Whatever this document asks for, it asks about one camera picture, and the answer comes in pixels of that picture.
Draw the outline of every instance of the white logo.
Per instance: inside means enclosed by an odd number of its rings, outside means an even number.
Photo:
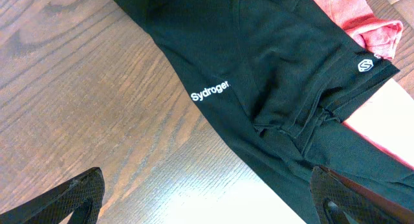
[[[367,72],[374,67],[374,63],[370,59],[364,59],[358,64],[358,70],[362,72]]]
[[[190,96],[193,101],[203,101],[204,97],[207,98],[211,94],[222,93],[227,87],[230,87],[230,85],[228,85],[228,82],[225,81],[222,84],[210,88],[204,88],[204,90],[200,93],[192,93]]]

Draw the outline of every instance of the black garment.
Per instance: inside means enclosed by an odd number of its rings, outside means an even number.
[[[414,210],[414,173],[340,124],[398,69],[312,0],[115,0],[227,145],[303,220],[325,165]]]

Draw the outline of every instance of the brown wooden floor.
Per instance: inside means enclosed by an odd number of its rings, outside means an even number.
[[[414,97],[414,0],[368,3]],[[0,147],[0,213],[99,166],[99,223],[300,223],[111,0],[0,0]]]

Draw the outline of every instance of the wooden surface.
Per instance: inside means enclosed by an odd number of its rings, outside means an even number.
[[[367,1],[414,96],[413,0]],[[301,223],[111,0],[0,0],[0,147],[0,213],[99,166],[99,223]]]

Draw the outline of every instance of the black corner object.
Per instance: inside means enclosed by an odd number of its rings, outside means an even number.
[[[310,189],[322,224],[414,223],[408,209],[323,166],[314,167]]]
[[[91,168],[4,214],[0,223],[59,223],[73,212],[69,223],[96,223],[105,183],[100,168]]]

